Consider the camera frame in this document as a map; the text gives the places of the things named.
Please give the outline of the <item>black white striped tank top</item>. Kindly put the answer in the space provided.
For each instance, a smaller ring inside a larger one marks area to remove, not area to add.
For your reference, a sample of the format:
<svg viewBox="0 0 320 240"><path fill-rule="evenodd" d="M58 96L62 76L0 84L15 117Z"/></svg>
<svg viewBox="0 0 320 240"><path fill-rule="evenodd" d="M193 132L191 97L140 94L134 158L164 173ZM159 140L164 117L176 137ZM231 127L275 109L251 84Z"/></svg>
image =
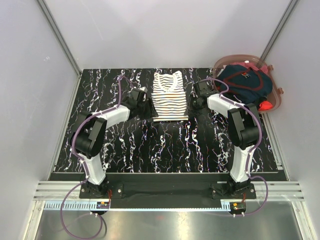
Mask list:
<svg viewBox="0 0 320 240"><path fill-rule="evenodd" d="M182 73L160 74L156 72L151 93L155 110L154 122L179 122L188 120L187 95Z"/></svg>

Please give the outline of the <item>navy tank top red trim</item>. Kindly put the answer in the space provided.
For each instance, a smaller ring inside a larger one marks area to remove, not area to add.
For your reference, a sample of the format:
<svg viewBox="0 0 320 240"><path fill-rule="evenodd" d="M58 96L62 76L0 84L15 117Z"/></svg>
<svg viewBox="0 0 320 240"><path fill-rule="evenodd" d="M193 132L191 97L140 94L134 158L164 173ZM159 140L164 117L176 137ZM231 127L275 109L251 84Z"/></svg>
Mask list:
<svg viewBox="0 0 320 240"><path fill-rule="evenodd" d="M272 80L267 74L238 64L227 65L216 78L229 87L223 96L244 104L258 105L273 90Z"/></svg>

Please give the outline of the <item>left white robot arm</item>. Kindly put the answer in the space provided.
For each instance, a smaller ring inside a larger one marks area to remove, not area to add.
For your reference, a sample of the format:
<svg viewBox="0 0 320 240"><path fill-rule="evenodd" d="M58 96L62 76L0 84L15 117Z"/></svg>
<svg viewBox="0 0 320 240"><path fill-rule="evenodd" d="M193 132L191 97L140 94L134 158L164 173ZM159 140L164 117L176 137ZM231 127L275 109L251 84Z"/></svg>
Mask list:
<svg viewBox="0 0 320 240"><path fill-rule="evenodd" d="M90 192L97 198L108 193L100 159L106 130L136 117L141 120L153 117L152 100L147 91L146 87L133 88L120 104L94 113L82 111L78 114L70 134L71 150L83 163L86 179L91 184Z"/></svg>

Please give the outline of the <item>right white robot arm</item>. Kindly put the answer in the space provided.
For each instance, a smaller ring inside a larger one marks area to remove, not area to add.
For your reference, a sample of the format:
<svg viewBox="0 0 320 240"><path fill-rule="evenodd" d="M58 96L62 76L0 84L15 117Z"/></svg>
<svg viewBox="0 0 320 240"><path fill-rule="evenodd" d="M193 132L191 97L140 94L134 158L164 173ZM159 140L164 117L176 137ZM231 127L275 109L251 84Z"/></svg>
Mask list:
<svg viewBox="0 0 320 240"><path fill-rule="evenodd" d="M225 90L218 92L210 86L210 81L208 78L193 84L195 97L189 105L193 110L208 108L227 118L228 136L234 145L233 164L229 173L233 182L227 185L227 192L236 199L244 194L243 183L251 178L250 164L263 138L261 120L255 104L243 104L227 98L223 94L229 91L228 85L219 80L225 85Z"/></svg>

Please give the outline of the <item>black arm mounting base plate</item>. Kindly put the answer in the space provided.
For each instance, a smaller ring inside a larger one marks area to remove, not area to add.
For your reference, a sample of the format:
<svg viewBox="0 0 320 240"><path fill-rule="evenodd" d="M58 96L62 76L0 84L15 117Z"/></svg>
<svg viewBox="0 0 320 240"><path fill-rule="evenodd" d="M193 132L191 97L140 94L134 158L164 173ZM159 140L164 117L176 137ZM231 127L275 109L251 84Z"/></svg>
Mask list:
<svg viewBox="0 0 320 240"><path fill-rule="evenodd" d="M81 199L110 200L112 209L220 208L221 200L256 198L252 184L240 189L228 173L107 173L100 186L82 183Z"/></svg>

